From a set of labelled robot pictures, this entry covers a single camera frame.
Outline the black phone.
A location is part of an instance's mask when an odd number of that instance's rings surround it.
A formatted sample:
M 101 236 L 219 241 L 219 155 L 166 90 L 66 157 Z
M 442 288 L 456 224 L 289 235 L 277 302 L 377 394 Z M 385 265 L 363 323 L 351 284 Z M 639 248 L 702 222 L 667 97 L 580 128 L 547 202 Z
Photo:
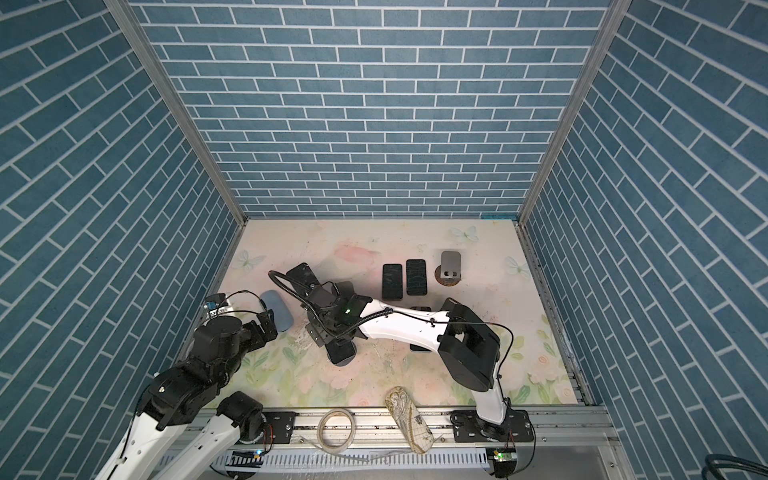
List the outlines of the black phone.
M 424 259 L 406 261 L 406 293 L 408 296 L 425 296 L 428 293 L 427 267 Z
M 403 267 L 401 264 L 388 263 L 382 266 L 383 300 L 401 300 L 403 298 Z

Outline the wood-base grey phone stand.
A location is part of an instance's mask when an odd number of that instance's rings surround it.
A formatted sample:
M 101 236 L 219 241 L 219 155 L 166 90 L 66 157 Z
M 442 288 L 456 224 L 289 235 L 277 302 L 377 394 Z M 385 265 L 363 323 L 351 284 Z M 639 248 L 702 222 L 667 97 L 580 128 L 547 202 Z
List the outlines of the wood-base grey phone stand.
M 459 251 L 446 250 L 440 255 L 440 264 L 435 270 L 436 281 L 443 286 L 457 285 L 462 279 L 462 256 Z

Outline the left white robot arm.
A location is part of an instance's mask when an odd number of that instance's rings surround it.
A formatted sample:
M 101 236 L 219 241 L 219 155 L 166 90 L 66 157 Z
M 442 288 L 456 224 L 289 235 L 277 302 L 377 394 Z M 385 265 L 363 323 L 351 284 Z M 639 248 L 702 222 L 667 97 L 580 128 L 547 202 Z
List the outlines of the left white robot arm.
M 155 376 L 141 393 L 125 436 L 96 477 L 149 479 L 176 439 L 228 384 L 245 355 L 276 337 L 274 313 L 266 307 L 248 323 L 227 313 L 198 327 L 186 359 Z M 237 391 L 219 403 L 203 430 L 156 477 L 196 479 L 237 443 L 254 444 L 262 453 L 274 438 L 263 405 Z

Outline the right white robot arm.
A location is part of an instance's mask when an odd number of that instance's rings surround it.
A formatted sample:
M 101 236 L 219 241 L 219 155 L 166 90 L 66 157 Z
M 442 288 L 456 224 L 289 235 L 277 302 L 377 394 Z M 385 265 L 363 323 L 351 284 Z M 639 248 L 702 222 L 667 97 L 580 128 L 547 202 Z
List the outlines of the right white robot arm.
M 511 407 L 500 385 L 499 336 L 467 306 L 448 299 L 441 311 L 405 309 L 354 295 L 325 305 L 305 303 L 307 330 L 335 363 L 355 353 L 354 339 L 386 339 L 415 345 L 440 356 L 451 378 L 468 389 L 475 408 L 450 413 L 454 440 L 532 442 L 528 414 Z

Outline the blue glasses case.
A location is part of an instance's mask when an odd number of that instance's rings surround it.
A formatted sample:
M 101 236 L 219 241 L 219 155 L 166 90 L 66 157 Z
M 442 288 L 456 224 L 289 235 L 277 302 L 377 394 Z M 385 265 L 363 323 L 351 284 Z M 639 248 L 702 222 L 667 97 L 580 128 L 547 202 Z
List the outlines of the blue glasses case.
M 267 308 L 274 313 L 274 323 L 279 333 L 290 330 L 294 325 L 294 317 L 287 304 L 276 290 L 265 291 L 261 295 Z

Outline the patterned cloth pouch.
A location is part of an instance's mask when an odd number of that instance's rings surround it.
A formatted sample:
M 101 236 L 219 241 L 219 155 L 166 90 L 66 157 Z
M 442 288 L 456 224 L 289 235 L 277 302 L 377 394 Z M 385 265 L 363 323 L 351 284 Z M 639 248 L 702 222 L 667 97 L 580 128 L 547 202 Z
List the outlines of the patterned cloth pouch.
M 435 437 L 408 392 L 401 386 L 390 389 L 385 406 L 414 453 L 426 454 Z

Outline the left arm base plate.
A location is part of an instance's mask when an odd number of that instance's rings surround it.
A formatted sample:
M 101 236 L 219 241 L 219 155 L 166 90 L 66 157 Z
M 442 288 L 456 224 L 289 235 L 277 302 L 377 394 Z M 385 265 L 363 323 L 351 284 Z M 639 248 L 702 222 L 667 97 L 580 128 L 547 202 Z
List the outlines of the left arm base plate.
M 298 413 L 295 411 L 265 411 L 266 445 L 291 443 Z

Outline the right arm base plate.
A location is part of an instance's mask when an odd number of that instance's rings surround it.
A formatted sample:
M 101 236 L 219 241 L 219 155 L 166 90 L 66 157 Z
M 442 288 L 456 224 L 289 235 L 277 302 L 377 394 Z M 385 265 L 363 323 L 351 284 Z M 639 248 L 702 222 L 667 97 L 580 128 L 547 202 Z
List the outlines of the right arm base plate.
M 500 424 L 483 420 L 475 410 L 469 409 L 452 411 L 449 420 L 457 443 L 525 443 L 535 439 L 533 424 L 525 410 L 507 408 Z

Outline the aluminium front rail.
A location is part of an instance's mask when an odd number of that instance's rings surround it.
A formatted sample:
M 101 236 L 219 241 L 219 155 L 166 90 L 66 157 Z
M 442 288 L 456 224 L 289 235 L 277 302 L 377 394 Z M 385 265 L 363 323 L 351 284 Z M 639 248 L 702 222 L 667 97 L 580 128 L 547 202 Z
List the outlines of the aluminium front rail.
M 601 407 L 531 407 L 532 442 L 457 443 L 449 420 L 453 409 L 424 407 L 421 415 L 435 442 L 426 454 L 414 453 L 384 408 L 299 409 L 290 444 L 259 453 L 237 443 L 206 472 L 225 476 L 264 473 L 322 473 L 373 469 L 447 469 L 478 466 L 498 478 L 542 477 L 629 479 L 623 446 Z M 201 413 L 176 439 L 154 468 L 156 475 L 203 430 L 215 413 Z

